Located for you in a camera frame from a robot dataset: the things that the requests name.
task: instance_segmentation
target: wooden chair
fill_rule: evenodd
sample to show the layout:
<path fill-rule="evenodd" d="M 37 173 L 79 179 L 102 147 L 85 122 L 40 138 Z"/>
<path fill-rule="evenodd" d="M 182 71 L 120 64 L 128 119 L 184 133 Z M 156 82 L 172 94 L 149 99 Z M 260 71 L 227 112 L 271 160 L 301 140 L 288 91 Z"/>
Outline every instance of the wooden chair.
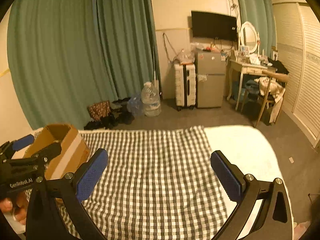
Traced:
<path fill-rule="evenodd" d="M 270 85 L 271 85 L 271 78 L 275 78 L 276 80 L 280 81 L 280 82 L 284 82 L 285 84 L 287 84 L 287 82 L 289 81 L 289 76 L 286 75 L 286 74 L 280 74 L 280 73 L 273 73 L 273 72 L 270 72 L 268 70 L 262 70 L 262 73 L 265 74 L 266 76 L 269 77 L 269 83 L 268 83 L 268 87 L 267 87 L 267 90 L 266 91 L 269 91 L 270 90 Z M 248 96 L 248 89 L 245 90 L 244 92 L 244 98 L 243 98 L 243 103 L 242 103 L 242 106 L 241 106 L 241 112 L 243 111 L 243 107 L 244 107 L 244 103 L 247 99 L 247 96 Z M 265 93 L 264 97 L 259 93 L 258 94 L 258 102 L 262 102 L 261 104 L 261 109 L 260 109 L 260 113 L 259 113 L 259 116 L 258 116 L 258 119 L 257 119 L 257 122 L 255 124 L 254 127 L 257 127 L 260 119 L 261 119 L 261 116 L 262 116 L 262 113 L 263 113 L 263 110 L 266 106 L 266 104 L 268 103 L 275 103 L 275 100 L 274 98 L 269 94 L 269 93 Z"/>

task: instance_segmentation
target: blue gripper pad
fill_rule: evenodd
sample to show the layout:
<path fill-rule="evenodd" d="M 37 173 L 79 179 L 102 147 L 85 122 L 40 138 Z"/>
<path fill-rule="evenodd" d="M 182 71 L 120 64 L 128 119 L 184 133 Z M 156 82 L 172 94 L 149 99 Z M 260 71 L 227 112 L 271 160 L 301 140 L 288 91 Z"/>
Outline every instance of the blue gripper pad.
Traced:
<path fill-rule="evenodd" d="M 108 153 L 104 149 L 98 149 L 87 163 L 84 163 L 76 171 L 84 170 L 76 185 L 76 197 L 81 202 L 87 200 L 99 181 L 108 164 Z"/>
<path fill-rule="evenodd" d="M 14 151 L 19 151 L 23 149 L 24 147 L 27 147 L 28 145 L 32 144 L 35 141 L 35 138 L 33 137 L 32 134 L 29 134 L 25 137 L 22 137 L 19 140 L 16 140 L 12 144 L 12 150 Z"/>
<path fill-rule="evenodd" d="M 211 167 L 225 189 L 231 201 L 240 203 L 245 190 L 244 175 L 239 168 L 231 164 L 221 151 L 211 154 Z"/>

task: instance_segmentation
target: curtain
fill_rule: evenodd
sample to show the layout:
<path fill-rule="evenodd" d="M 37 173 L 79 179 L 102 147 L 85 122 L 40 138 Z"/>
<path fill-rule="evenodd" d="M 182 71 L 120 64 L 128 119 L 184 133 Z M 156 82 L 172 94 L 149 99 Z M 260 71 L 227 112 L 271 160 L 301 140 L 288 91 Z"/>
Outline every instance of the curtain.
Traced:
<path fill-rule="evenodd" d="M 118 99 L 94 30 L 92 0 L 12 4 L 8 62 L 33 129 L 57 122 L 82 129 L 90 120 L 88 105 Z"/>
<path fill-rule="evenodd" d="M 93 0 L 96 33 L 103 59 L 120 99 L 140 93 L 144 82 L 159 78 L 151 0 Z"/>
<path fill-rule="evenodd" d="M 270 57 L 271 47 L 276 46 L 276 26 L 273 16 L 271 0 L 239 0 L 241 22 L 249 21 L 259 32 L 261 45 L 260 52 L 264 49 Z"/>

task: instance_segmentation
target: cardboard box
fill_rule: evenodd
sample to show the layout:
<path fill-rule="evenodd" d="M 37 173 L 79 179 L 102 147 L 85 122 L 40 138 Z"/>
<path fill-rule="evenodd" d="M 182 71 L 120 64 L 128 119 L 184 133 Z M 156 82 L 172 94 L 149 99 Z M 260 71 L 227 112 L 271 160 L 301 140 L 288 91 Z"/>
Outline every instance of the cardboard box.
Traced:
<path fill-rule="evenodd" d="M 45 178 L 60 179 L 67 172 L 75 172 L 88 160 L 90 150 L 78 130 L 69 124 L 50 124 L 43 128 L 24 157 L 30 157 L 54 141 L 61 144 L 61 154 L 50 161 L 45 171 Z"/>

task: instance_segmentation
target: human hand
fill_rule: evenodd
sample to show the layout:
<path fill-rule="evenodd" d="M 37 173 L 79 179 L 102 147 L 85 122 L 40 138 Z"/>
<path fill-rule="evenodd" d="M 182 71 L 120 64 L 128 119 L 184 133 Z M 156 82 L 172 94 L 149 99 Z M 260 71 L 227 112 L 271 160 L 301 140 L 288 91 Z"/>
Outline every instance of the human hand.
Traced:
<path fill-rule="evenodd" d="M 26 224 L 28 204 L 29 202 L 27 200 L 26 194 L 24 192 L 20 192 L 17 195 L 17 207 L 14 209 L 14 217 L 22 225 Z M 0 200 L 0 210 L 3 213 L 12 212 L 12 208 L 13 205 L 9 198 Z"/>

